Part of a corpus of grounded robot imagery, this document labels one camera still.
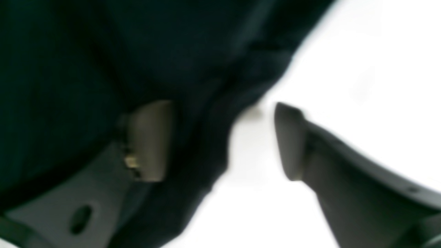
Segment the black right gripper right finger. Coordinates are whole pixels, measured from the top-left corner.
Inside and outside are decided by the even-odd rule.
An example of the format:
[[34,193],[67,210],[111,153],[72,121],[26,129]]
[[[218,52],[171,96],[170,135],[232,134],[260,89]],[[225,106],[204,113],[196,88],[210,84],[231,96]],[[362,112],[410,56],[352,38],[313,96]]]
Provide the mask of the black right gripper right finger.
[[340,248],[439,248],[440,193],[359,154],[277,103],[274,127],[287,178],[317,196]]

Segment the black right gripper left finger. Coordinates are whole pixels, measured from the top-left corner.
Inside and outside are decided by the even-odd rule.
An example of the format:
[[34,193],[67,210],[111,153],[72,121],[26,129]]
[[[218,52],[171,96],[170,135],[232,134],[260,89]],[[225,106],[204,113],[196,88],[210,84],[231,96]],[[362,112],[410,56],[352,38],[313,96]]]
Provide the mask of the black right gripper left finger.
[[164,180],[174,108],[159,100],[123,116],[120,135],[59,186],[1,217],[11,248],[105,248],[136,182]]

